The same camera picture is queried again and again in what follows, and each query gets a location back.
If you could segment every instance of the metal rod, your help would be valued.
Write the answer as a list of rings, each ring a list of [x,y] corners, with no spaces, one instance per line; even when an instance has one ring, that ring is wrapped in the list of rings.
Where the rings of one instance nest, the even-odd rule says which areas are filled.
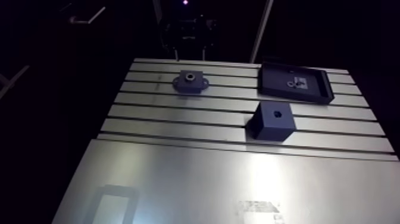
[[[3,89],[0,91],[0,99],[5,95],[5,93],[6,93],[9,89],[11,89],[11,88],[14,86],[15,82],[17,81],[17,79],[18,79],[19,77],[21,77],[22,74],[24,74],[25,71],[28,70],[28,69],[29,69],[29,66],[24,66],[24,67],[23,67],[23,68],[8,82],[8,84],[7,84],[6,86],[3,87]]]
[[[205,61],[205,47],[203,48],[203,61]]]
[[[179,61],[178,51],[175,48],[174,48],[174,53],[175,53],[175,60]]]
[[[153,7],[154,7],[155,19],[157,20],[157,24],[159,24],[163,17],[163,11],[161,10],[160,0],[153,0]]]
[[[258,48],[260,47],[261,39],[263,38],[265,25],[267,24],[268,18],[270,16],[272,4],[274,0],[267,0],[265,3],[264,14],[262,15],[260,26],[258,28],[258,33],[255,38],[253,51],[251,52],[250,63],[254,63],[255,57],[257,56]]]

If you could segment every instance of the black cube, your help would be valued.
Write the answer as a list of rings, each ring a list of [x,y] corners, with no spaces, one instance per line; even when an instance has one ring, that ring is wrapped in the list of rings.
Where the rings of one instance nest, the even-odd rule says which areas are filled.
[[[282,142],[296,130],[296,124],[288,103],[261,101],[246,129],[254,139]]]

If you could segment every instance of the dark background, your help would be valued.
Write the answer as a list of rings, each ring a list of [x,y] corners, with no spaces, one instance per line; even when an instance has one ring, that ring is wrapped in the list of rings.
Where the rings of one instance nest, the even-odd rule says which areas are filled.
[[[31,66],[0,100],[4,204],[14,222],[51,222],[133,59],[173,57],[161,47],[151,1],[73,1],[60,12],[70,2],[0,2],[0,73]],[[264,4],[189,1],[190,10],[218,21],[210,59],[249,61]],[[90,26],[66,23],[104,5]],[[180,1],[161,5],[164,17],[187,14]],[[399,151],[397,8],[394,1],[275,0],[256,63],[349,69]]]

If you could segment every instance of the hole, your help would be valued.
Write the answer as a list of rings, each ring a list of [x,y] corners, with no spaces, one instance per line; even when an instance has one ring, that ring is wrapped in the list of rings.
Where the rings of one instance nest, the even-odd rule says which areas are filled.
[[[276,110],[274,111],[274,116],[279,118],[282,116],[282,113]]]
[[[186,74],[185,79],[186,79],[186,81],[191,82],[196,79],[196,76],[192,73],[188,73],[188,74]]]

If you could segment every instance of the black square tray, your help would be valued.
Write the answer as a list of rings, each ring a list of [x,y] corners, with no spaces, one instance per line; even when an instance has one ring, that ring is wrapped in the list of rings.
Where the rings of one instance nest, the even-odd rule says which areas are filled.
[[[329,104],[335,96],[325,71],[263,62],[258,74],[261,94]]]

